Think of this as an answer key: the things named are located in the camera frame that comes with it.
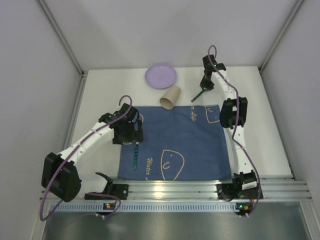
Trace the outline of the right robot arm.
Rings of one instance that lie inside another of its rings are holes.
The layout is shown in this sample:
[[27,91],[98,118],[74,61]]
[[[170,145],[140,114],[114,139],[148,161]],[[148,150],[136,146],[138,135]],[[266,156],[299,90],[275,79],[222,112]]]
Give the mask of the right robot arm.
[[233,173],[232,188],[225,195],[234,198],[260,199],[262,195],[260,176],[253,164],[245,143],[245,123],[247,120],[248,100],[241,97],[228,77],[223,63],[218,63],[213,54],[202,58],[204,76],[200,87],[204,91],[211,91],[214,86],[219,87],[223,97],[219,114],[219,122],[227,131],[231,140],[231,149],[236,170]]

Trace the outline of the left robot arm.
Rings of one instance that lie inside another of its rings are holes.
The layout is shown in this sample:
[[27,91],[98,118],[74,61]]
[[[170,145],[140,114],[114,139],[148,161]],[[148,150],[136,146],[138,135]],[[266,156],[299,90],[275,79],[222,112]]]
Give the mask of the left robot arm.
[[49,153],[44,160],[41,185],[49,192],[70,202],[79,193],[103,193],[111,178],[96,172],[80,171],[105,144],[123,145],[143,141],[142,120],[137,108],[124,103],[115,113],[102,115],[98,122],[77,142],[58,154]]

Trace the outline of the green handled fork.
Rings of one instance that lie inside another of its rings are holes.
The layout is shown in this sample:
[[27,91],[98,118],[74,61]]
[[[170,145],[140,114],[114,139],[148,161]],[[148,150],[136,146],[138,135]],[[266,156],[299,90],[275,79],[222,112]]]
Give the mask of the green handled fork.
[[134,157],[133,157],[133,170],[135,171],[138,166],[138,157],[139,157],[139,142],[135,142],[135,149],[134,149]]

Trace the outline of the beige cup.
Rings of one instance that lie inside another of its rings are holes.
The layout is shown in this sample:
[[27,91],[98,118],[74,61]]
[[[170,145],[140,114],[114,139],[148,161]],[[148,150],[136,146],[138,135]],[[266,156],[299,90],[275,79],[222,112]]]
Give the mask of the beige cup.
[[181,88],[177,85],[171,86],[167,92],[159,99],[160,105],[166,110],[172,110],[175,107],[181,94]]

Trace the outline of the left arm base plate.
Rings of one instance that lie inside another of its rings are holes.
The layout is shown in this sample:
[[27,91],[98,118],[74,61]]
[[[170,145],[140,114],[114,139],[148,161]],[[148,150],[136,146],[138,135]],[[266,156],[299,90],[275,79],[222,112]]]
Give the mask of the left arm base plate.
[[102,192],[98,194],[103,194],[103,196],[96,196],[92,194],[86,193],[84,195],[85,200],[113,200],[114,196],[119,198],[120,200],[126,200],[129,193],[129,185],[128,184],[113,184],[108,183]]

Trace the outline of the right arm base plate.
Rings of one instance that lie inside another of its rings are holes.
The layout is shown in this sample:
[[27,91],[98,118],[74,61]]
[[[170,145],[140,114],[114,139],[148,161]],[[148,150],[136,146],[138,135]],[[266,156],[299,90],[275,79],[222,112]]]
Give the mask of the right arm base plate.
[[221,183],[216,185],[219,200],[230,202],[232,200],[250,200],[262,199],[263,194],[259,191],[259,187],[247,190],[237,190],[232,183]]

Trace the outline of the blue cloth placemat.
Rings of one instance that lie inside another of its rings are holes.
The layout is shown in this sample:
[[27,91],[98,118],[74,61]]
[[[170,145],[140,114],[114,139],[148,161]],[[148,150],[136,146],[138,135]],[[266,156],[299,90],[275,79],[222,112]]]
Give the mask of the blue cloth placemat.
[[133,170],[135,143],[121,147],[118,178],[124,180],[212,181],[231,178],[218,105],[139,106],[143,142]]

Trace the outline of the green handled spoon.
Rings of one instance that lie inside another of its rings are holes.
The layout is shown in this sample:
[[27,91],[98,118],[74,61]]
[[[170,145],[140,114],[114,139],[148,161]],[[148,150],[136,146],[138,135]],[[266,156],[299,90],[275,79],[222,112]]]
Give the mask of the green handled spoon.
[[193,103],[196,101],[203,93],[205,93],[207,90],[204,88],[202,89],[195,97],[192,98],[191,102]]

